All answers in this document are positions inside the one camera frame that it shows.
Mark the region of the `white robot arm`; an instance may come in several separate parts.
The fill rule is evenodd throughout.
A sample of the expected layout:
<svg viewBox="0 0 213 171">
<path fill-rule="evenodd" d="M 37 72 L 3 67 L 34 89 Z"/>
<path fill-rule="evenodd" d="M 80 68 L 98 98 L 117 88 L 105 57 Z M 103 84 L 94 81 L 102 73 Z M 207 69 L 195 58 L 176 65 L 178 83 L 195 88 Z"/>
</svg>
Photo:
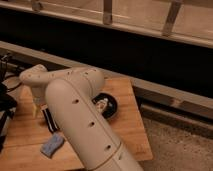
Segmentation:
<svg viewBox="0 0 213 171">
<path fill-rule="evenodd" d="M 99 69 L 49 71 L 39 64 L 23 71 L 20 80 L 37 105 L 48 107 L 88 171 L 144 171 L 93 104 L 105 84 Z"/>
</svg>

